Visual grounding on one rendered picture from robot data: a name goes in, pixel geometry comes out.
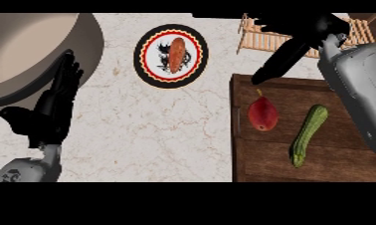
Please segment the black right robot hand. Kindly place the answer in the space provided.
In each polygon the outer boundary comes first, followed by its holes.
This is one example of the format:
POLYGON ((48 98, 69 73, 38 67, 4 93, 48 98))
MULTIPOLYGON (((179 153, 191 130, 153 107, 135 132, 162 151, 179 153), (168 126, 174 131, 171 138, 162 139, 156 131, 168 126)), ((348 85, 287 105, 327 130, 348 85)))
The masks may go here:
POLYGON ((308 50, 318 50, 322 47, 328 35, 334 37, 336 48, 340 47, 349 35, 349 24, 331 13, 249 11, 246 15, 253 19, 253 24, 261 27, 262 32, 290 36, 250 77, 255 85, 272 78, 280 78, 308 50))

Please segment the orange sweet potato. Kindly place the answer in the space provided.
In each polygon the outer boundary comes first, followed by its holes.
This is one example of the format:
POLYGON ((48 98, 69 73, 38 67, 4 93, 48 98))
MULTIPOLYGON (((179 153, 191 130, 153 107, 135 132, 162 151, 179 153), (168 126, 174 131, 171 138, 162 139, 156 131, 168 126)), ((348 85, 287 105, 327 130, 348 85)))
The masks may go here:
POLYGON ((178 69, 185 55, 185 41, 182 38, 174 38, 169 49, 169 69, 174 74, 178 69))

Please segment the black red patterned plate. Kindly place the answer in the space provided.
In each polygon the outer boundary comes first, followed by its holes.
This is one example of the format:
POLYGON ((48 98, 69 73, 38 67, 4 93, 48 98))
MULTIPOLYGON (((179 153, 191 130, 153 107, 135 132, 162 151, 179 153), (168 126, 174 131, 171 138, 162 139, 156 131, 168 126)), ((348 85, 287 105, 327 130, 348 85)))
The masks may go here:
POLYGON ((190 84, 203 72, 207 46, 188 26, 165 24, 151 29, 134 50, 134 68, 143 81, 160 89, 190 84))

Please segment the dark brown wooden tray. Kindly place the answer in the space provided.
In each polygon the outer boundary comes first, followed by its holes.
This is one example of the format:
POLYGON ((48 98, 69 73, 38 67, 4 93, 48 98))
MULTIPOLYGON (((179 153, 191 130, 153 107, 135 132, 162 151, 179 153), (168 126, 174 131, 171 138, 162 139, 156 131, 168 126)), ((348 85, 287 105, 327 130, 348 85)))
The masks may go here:
POLYGON ((255 86, 234 74, 228 92, 233 181, 376 182, 376 152, 324 81, 280 78, 255 86), (278 113, 268 131, 247 116, 261 98, 278 113))

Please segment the pale wooden tiered shelf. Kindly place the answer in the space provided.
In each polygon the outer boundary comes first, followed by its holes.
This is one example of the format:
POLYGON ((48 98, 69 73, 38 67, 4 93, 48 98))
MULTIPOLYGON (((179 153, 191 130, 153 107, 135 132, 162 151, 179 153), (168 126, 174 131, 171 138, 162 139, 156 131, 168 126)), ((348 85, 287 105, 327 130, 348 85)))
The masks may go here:
MULTIPOLYGON (((348 49, 359 44, 376 42, 376 13, 350 13, 342 20, 349 24, 349 36, 342 49, 348 49)), ((261 27, 253 24, 253 19, 246 14, 241 15, 237 32, 240 40, 237 49, 252 49, 274 52, 280 45, 290 39, 287 35, 272 32, 262 32, 261 27)))

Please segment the green zucchini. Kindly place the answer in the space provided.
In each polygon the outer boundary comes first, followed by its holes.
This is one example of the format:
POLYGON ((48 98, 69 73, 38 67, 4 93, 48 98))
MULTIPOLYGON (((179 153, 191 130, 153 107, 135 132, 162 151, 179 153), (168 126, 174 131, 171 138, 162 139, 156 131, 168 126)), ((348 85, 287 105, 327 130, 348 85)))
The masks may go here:
POLYGON ((325 119, 328 117, 328 111, 324 105, 314 105, 308 111, 299 133, 292 142, 289 148, 289 158, 294 168, 303 164, 306 146, 309 139, 320 129, 325 119))

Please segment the large beige round bowl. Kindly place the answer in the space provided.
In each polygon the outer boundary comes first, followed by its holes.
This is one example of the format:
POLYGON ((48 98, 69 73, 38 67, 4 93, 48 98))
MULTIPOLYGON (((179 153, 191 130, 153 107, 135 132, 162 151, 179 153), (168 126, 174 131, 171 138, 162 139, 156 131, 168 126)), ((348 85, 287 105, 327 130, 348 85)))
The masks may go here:
POLYGON ((82 85, 104 50, 104 36, 91 13, 0 13, 0 108, 33 107, 67 49, 84 70, 82 85))

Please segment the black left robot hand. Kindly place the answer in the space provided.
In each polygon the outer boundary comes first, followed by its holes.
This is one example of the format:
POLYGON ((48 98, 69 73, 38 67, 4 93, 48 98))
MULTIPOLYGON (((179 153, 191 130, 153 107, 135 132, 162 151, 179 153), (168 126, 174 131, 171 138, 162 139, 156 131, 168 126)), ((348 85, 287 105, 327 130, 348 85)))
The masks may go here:
POLYGON ((82 75, 73 51, 67 49, 61 54, 51 87, 42 92, 33 109, 7 107, 0 110, 0 116, 8 122, 11 131, 28 136, 29 148, 60 144, 67 136, 82 75))

